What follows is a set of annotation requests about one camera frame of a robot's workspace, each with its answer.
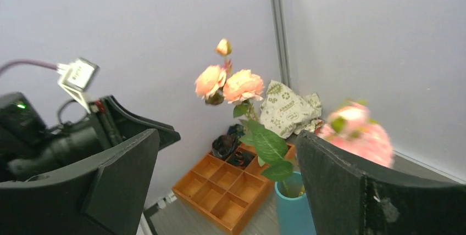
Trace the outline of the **teal cylindrical vase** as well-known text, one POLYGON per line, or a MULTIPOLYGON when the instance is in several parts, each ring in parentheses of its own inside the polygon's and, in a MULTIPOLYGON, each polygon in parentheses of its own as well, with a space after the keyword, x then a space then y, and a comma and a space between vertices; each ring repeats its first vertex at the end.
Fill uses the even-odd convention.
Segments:
POLYGON ((316 235, 315 225, 298 171, 286 179, 286 184, 275 182, 276 212, 281 235, 316 235))

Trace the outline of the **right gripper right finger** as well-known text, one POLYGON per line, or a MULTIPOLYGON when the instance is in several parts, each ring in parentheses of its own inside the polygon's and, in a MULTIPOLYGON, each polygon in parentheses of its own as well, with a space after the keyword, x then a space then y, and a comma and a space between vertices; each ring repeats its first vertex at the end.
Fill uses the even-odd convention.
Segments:
POLYGON ((381 166, 308 131, 295 148, 317 234, 465 234, 465 185, 381 166))

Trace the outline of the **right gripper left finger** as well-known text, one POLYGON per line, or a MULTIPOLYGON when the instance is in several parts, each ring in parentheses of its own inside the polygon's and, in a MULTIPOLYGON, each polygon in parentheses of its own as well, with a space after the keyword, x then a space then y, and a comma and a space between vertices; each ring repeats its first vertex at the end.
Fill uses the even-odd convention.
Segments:
POLYGON ((158 146, 149 129, 63 168, 1 183, 1 234, 136 234, 158 146))

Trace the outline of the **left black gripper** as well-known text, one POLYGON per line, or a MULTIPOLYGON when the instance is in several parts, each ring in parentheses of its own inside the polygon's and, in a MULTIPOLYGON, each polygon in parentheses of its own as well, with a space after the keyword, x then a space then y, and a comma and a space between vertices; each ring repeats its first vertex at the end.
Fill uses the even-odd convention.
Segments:
MULTIPOLYGON (((106 133, 96 114, 85 114, 79 121, 63 121, 66 101, 57 111, 58 124, 48 127, 34 106, 21 92, 1 95, 1 181, 26 181, 109 148, 106 133)), ((181 139, 173 126, 136 115, 125 109, 114 96, 100 99, 100 118, 120 143, 147 130, 159 133, 162 150, 181 139)))

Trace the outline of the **pink rose flower stem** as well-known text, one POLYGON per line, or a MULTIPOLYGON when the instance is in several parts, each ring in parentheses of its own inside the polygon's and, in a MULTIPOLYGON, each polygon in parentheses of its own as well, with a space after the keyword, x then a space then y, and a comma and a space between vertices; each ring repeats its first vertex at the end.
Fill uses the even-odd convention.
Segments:
POLYGON ((331 112, 317 136, 349 153, 393 167, 395 154, 390 137, 370 117, 365 102, 348 100, 331 112))

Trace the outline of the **peach rose flower stem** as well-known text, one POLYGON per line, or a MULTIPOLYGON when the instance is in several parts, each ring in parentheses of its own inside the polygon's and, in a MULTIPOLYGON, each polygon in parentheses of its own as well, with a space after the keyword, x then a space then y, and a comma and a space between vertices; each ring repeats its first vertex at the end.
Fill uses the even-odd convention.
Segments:
POLYGON ((196 95, 207 105, 219 105, 223 102, 233 104, 234 117, 245 116, 241 122, 246 132, 239 139, 240 142, 252 146, 258 155, 258 161, 268 165, 262 175, 281 183, 284 195, 292 197, 293 192, 286 183, 293 174, 294 166, 292 159, 286 157, 288 146, 283 138, 259 122, 253 105, 254 101, 263 99, 263 79, 250 69, 232 72, 232 60, 229 57, 232 46, 228 39, 221 39, 215 51, 223 58, 224 63, 210 65, 199 75, 195 80, 196 95))

